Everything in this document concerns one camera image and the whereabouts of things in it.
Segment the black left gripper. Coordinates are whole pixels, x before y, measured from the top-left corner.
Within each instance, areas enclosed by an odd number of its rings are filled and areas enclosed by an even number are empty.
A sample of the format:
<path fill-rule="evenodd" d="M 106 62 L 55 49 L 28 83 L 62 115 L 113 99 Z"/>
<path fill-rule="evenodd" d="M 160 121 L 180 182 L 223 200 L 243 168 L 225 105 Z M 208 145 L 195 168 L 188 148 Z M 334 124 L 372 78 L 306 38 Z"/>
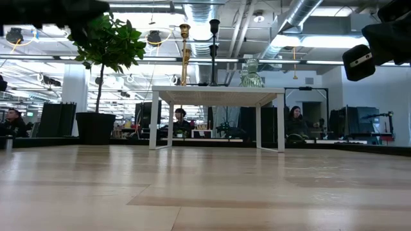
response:
<path fill-rule="evenodd" d="M 81 30 L 109 10 L 108 2 L 98 0 L 1 0 L 1 36 L 4 25 L 31 24 L 41 30 L 44 24 L 55 24 Z"/>

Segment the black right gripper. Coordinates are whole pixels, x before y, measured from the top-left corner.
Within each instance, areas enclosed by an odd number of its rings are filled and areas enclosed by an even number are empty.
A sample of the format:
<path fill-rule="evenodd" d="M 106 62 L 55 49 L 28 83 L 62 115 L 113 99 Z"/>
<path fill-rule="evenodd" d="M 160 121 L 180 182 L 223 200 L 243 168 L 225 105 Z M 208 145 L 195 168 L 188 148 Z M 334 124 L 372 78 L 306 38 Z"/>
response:
<path fill-rule="evenodd" d="M 367 45 L 357 45 L 342 55 L 349 81 L 359 81 L 373 75 L 377 66 L 391 61 L 400 66 L 410 64 L 410 18 L 362 29 Z"/>

